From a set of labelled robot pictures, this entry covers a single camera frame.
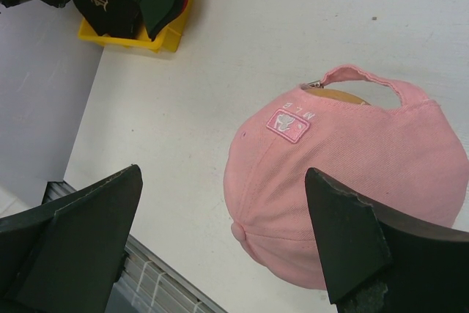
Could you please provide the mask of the black baseball cap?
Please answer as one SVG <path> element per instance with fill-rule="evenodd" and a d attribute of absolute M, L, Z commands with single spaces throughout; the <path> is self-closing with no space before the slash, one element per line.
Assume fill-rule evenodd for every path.
<path fill-rule="evenodd" d="M 73 0 L 97 35 L 133 39 L 138 34 L 141 10 L 133 0 Z"/>

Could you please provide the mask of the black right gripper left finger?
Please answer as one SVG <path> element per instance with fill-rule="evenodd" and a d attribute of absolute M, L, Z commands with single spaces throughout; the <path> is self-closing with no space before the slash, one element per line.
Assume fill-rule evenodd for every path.
<path fill-rule="evenodd" d="M 104 312 L 142 192 L 131 165 L 1 218 L 2 312 Z"/>

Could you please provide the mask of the pink baseball cap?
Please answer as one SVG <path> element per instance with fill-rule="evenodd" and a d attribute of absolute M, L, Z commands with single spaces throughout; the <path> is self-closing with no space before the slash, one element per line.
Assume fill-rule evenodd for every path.
<path fill-rule="evenodd" d="M 422 88 L 352 65 L 331 70 L 315 85 L 343 81 L 387 86 L 400 104 L 349 103 L 300 85 L 239 127 L 224 171 L 234 238 L 275 276 L 306 289 L 325 288 L 307 205 L 308 169 L 443 227 L 453 226 L 468 186 L 466 151 Z"/>

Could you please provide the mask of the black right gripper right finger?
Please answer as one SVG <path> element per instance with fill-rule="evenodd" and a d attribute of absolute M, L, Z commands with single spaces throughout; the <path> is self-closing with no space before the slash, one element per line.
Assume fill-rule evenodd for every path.
<path fill-rule="evenodd" d="M 310 168 L 306 197 L 338 312 L 467 312 L 468 234 L 409 216 Z"/>

